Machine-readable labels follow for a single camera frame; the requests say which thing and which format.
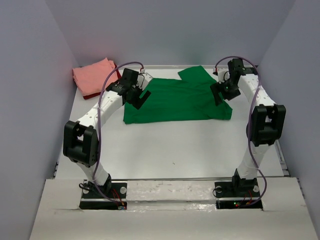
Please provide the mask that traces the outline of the green t shirt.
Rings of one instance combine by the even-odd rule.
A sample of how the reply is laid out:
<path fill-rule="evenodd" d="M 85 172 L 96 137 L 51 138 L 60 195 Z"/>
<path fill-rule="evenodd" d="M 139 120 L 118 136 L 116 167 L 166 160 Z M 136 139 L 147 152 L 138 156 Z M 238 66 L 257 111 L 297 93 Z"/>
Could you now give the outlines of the green t shirt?
<path fill-rule="evenodd" d="M 124 105 L 123 122 L 130 125 L 232 118 L 233 109 L 225 101 L 216 106 L 210 86 L 217 81 L 202 66 L 177 74 L 180 79 L 153 78 L 144 91 L 151 94 L 140 109 Z"/>

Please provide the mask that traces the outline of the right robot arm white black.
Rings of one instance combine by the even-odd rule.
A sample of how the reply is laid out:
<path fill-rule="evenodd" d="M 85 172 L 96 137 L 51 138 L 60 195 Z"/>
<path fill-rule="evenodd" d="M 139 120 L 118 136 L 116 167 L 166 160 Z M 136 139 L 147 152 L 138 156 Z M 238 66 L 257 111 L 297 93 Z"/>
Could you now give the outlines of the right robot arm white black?
<path fill-rule="evenodd" d="M 213 195 L 217 199 L 255 198 L 259 201 L 265 190 L 259 190 L 260 165 L 274 143 L 281 137 L 286 107 L 277 104 L 260 82 L 257 67 L 240 56 L 227 56 L 227 70 L 214 67 L 218 81 L 210 86 L 216 106 L 244 93 L 250 104 L 246 125 L 247 149 L 231 181 L 215 183 Z"/>

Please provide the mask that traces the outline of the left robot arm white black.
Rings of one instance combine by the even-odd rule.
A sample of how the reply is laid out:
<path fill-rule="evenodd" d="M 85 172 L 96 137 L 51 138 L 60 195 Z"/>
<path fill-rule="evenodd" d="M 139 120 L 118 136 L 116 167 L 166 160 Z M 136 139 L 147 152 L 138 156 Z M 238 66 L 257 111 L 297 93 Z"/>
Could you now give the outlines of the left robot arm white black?
<path fill-rule="evenodd" d="M 125 68 L 120 79 L 104 84 L 98 102 L 77 121 L 69 120 L 64 126 L 62 153 L 77 164 L 87 177 L 81 188 L 106 198 L 112 189 L 111 175 L 100 162 L 102 126 L 124 104 L 137 110 L 151 92 L 146 90 L 147 74 L 144 70 Z"/>

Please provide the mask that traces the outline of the dark red folded t shirt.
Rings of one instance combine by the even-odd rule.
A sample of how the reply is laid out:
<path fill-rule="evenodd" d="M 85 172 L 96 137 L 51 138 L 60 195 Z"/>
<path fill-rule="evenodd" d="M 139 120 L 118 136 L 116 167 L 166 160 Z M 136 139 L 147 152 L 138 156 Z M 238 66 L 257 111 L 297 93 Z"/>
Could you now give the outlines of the dark red folded t shirt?
<path fill-rule="evenodd" d="M 122 77 L 122 75 L 120 74 L 119 70 L 116 71 L 116 76 L 117 76 L 117 79 L 120 79 Z M 84 96 L 83 98 L 85 100 L 88 100 L 88 99 L 91 99 L 91 98 L 94 98 L 94 97 L 97 97 L 100 95 L 101 92 L 96 92 L 96 93 L 93 93 L 93 94 L 90 94 L 90 95 L 86 95 Z"/>

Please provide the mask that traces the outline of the pink folded t shirt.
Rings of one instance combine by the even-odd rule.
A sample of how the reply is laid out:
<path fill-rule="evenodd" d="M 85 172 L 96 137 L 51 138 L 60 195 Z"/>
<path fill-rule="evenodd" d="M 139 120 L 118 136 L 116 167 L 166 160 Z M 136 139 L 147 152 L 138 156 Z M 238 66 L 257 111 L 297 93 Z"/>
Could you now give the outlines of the pink folded t shirt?
<path fill-rule="evenodd" d="M 101 92 L 103 84 L 117 65 L 107 58 L 91 65 L 72 69 L 74 82 L 82 97 Z"/>

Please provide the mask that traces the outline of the white cardboard front cover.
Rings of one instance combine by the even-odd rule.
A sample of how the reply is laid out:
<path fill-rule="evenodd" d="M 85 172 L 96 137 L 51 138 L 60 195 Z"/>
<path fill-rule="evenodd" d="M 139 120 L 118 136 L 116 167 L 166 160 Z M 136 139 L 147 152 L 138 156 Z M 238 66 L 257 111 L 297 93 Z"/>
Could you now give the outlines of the white cardboard front cover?
<path fill-rule="evenodd" d="M 83 210 L 77 179 L 45 182 L 33 240 L 315 240 L 295 178 L 270 178 L 262 208 L 217 209 L 211 180 L 130 180 L 126 210 Z"/>

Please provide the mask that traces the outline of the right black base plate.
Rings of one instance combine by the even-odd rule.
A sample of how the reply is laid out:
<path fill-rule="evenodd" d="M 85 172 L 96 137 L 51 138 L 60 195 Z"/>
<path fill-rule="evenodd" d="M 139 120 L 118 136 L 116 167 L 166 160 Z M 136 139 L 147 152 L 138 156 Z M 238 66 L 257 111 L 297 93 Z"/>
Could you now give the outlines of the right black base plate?
<path fill-rule="evenodd" d="M 217 181 L 214 183 L 212 194 L 218 210 L 263 209 L 257 183 L 235 187 L 231 181 Z"/>

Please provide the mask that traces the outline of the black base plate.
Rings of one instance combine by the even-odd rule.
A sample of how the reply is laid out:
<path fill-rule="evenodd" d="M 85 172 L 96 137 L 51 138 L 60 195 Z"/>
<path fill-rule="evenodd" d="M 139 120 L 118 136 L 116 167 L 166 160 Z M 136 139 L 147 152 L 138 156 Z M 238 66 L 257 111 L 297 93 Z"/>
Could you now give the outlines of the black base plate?
<path fill-rule="evenodd" d="M 82 210 L 126 210 L 127 188 L 125 181 L 113 181 L 108 193 L 104 193 L 108 199 L 100 194 L 96 186 L 89 181 L 79 183 L 81 198 L 79 208 Z"/>
<path fill-rule="evenodd" d="M 263 209 L 257 183 L 235 187 L 231 181 L 217 181 L 214 183 L 212 194 L 218 210 Z"/>

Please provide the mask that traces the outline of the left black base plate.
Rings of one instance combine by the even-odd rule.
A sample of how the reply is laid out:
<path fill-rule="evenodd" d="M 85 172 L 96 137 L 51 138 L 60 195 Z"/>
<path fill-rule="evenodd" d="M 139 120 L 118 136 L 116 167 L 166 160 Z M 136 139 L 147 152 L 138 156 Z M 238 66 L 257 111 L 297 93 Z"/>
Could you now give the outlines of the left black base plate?
<path fill-rule="evenodd" d="M 108 193 L 104 193 L 108 199 L 100 194 L 96 186 L 89 181 L 79 183 L 81 198 L 79 208 L 82 210 L 126 210 L 127 188 L 125 181 L 113 181 Z"/>

